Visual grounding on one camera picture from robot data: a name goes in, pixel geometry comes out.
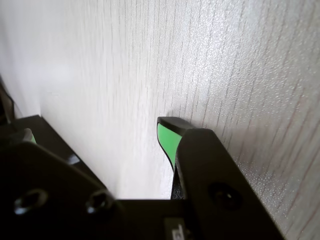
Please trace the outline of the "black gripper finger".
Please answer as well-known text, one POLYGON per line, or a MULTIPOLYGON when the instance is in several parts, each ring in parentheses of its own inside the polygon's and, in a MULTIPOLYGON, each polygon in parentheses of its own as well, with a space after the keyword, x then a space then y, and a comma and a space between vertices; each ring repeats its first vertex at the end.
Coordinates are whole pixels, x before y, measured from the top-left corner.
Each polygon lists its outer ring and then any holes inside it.
POLYGON ((0 140, 3 240, 122 240, 124 223, 109 191, 43 147, 0 140))
POLYGON ((202 240, 281 240, 280 230, 217 135, 179 117, 157 118, 157 139, 202 240))

